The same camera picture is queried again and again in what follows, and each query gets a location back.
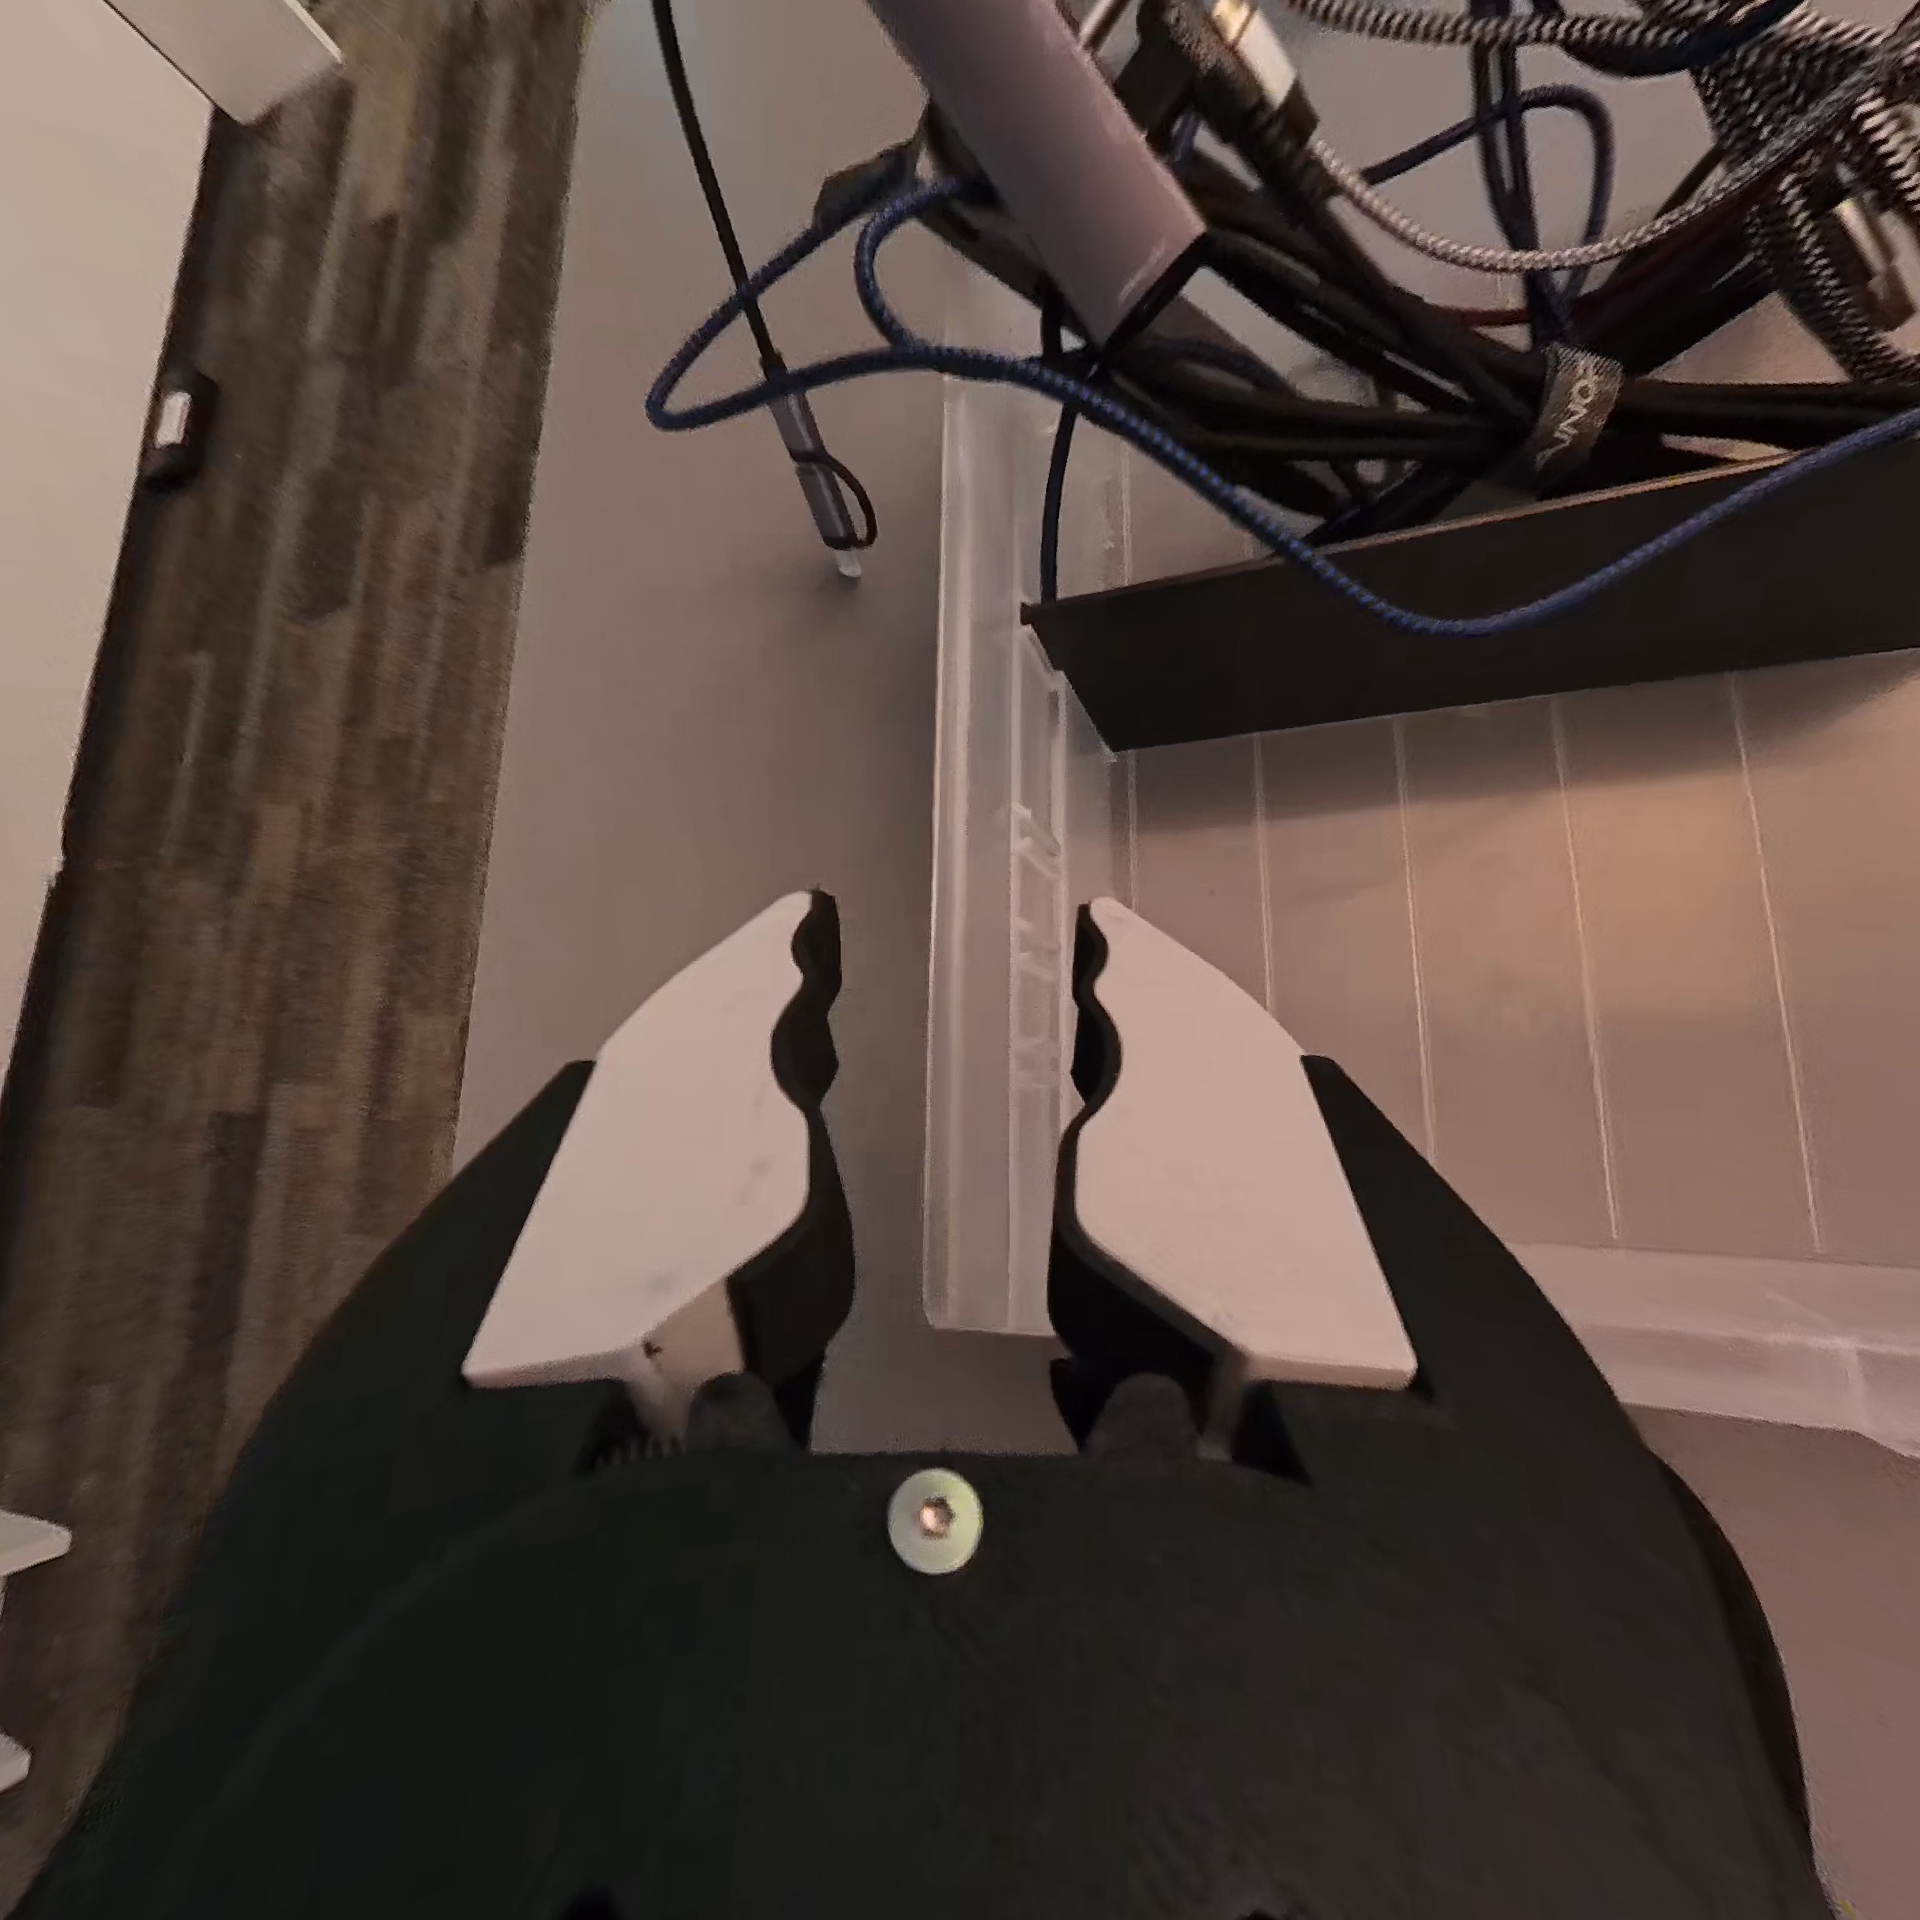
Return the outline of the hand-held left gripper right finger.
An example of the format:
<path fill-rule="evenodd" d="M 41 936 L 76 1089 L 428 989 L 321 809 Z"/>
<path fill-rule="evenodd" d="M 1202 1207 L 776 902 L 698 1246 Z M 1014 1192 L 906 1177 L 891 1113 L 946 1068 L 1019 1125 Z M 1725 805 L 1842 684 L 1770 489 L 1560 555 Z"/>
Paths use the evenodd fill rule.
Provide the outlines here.
<path fill-rule="evenodd" d="M 1225 1448 L 1265 1388 L 1400 1393 L 1419 1361 L 1307 1059 L 1233 975 L 1113 895 L 1072 942 L 1051 1392 L 1080 1447 L 1136 1379 Z"/>

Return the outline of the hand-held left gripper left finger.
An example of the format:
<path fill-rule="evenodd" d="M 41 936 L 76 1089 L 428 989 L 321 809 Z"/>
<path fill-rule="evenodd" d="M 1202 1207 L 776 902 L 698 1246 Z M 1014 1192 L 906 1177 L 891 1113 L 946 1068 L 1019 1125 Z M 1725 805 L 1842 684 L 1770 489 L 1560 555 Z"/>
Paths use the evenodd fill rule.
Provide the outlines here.
<path fill-rule="evenodd" d="M 754 1376 L 809 1427 L 858 1292 L 826 1125 L 842 926 L 765 905 L 600 1047 L 465 1357 L 475 1388 L 622 1384 L 685 1427 Z"/>

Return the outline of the clear plastic bin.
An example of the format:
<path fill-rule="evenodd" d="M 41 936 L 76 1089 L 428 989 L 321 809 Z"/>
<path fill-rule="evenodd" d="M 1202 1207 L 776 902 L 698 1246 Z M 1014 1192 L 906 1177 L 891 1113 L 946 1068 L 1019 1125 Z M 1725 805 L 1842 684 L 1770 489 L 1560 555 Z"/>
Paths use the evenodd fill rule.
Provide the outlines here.
<path fill-rule="evenodd" d="M 1054 406 L 944 390 L 924 1301 L 1043 1337 L 1072 929 L 1336 1059 L 1625 1401 L 1915 1456 L 1915 445 L 1608 591 L 1625 664 L 1378 627 Z"/>

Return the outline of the grey usb hub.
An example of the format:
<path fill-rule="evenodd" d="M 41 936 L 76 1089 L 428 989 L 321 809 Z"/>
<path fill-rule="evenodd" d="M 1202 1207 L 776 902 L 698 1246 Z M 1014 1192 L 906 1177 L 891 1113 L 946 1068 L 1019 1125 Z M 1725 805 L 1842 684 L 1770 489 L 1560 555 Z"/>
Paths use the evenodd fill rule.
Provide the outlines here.
<path fill-rule="evenodd" d="M 852 181 L 826 188 L 804 231 L 757 272 L 731 225 L 693 102 L 673 5 L 654 5 L 656 43 L 683 145 L 731 273 L 731 293 L 685 337 L 645 400 L 651 427 L 669 433 L 764 412 L 808 489 L 851 486 L 828 452 L 809 397 L 897 373 L 1017 387 L 1072 409 L 1113 417 L 1090 374 L 1049 358 L 946 348 L 921 337 L 884 301 L 878 259 L 906 224 L 976 199 L 978 188 L 1013 216 L 1097 363 L 1146 333 L 1193 273 L 1210 233 L 1173 171 L 1122 107 L 1090 49 L 1054 5 L 872 5 L 907 69 L 924 81 L 944 141 L 932 171 L 916 149 L 890 151 Z M 765 327 L 762 294 L 854 225 L 854 288 L 881 348 L 790 367 Z"/>

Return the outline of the dark bin divider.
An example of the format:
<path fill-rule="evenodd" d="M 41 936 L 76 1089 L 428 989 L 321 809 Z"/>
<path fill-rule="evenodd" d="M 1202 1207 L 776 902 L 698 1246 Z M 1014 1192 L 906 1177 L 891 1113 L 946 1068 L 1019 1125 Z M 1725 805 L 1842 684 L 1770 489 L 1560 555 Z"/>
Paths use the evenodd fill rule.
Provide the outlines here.
<path fill-rule="evenodd" d="M 1706 470 L 1330 551 L 1419 616 L 1485 619 L 1708 526 L 1517 630 L 1400 629 L 1285 560 L 1024 607 L 1117 752 L 1915 648 L 1915 438 L 1755 495 L 1788 464 Z"/>

